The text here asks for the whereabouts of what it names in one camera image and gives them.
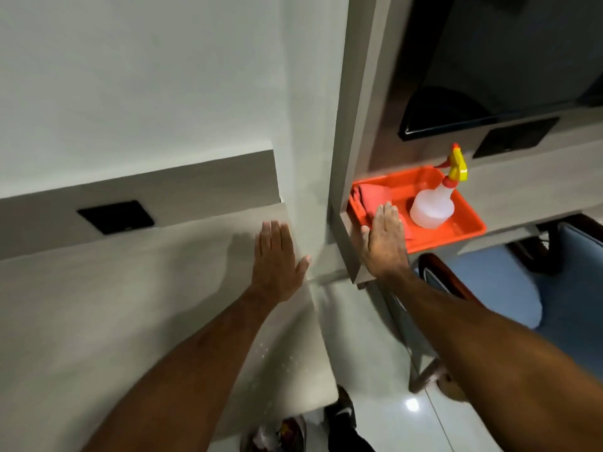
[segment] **hand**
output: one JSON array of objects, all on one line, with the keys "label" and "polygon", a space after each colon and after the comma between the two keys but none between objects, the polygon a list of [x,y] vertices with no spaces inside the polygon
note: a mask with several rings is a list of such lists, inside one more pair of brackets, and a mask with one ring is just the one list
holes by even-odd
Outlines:
[{"label": "hand", "polygon": [[404,226],[398,208],[390,202],[379,206],[373,219],[373,229],[361,228],[364,241],[362,260],[368,272],[378,280],[388,280],[408,269]]},{"label": "hand", "polygon": [[262,223],[262,230],[256,235],[252,290],[276,306],[301,287],[308,266],[308,256],[296,264],[289,225],[278,220]]}]

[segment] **black pants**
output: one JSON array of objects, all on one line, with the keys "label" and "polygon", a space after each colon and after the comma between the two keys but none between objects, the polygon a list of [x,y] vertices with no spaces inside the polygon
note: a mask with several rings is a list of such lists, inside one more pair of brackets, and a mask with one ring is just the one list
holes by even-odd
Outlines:
[{"label": "black pants", "polygon": [[329,452],[374,452],[371,445],[350,425],[346,416],[329,425]]}]

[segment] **white spray bottle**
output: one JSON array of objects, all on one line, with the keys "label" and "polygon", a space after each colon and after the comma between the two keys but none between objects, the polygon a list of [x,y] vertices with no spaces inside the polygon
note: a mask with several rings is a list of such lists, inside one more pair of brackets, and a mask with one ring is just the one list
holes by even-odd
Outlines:
[{"label": "white spray bottle", "polygon": [[419,227],[438,228],[454,213],[454,203],[450,199],[460,181],[467,180],[467,164],[461,153],[461,146],[454,143],[448,159],[436,168],[450,167],[450,172],[435,189],[420,191],[411,208],[411,219]]}]

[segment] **sneaker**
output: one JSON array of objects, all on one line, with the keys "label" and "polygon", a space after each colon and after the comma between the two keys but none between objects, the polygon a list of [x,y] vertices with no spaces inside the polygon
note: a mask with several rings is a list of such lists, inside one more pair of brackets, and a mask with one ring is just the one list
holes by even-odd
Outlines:
[{"label": "sneaker", "polygon": [[354,412],[354,405],[351,402],[350,395],[340,385],[337,385],[337,390],[339,392],[339,399],[335,404],[324,408],[324,417],[329,422],[329,425],[333,425],[335,418],[337,418],[337,421],[340,421],[340,416],[347,416],[350,419],[351,427],[356,428],[356,413]]}]

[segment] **forearm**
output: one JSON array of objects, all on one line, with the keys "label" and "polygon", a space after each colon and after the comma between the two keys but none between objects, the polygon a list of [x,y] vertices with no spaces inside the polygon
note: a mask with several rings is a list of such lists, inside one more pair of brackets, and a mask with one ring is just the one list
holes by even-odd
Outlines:
[{"label": "forearm", "polygon": [[[599,382],[538,334],[430,287],[409,269],[385,283],[508,450],[563,449],[577,437],[572,420],[585,412],[587,422],[603,420]],[[586,428],[578,436],[593,434]]]},{"label": "forearm", "polygon": [[125,395],[84,449],[204,451],[256,334],[274,306],[248,289]]}]

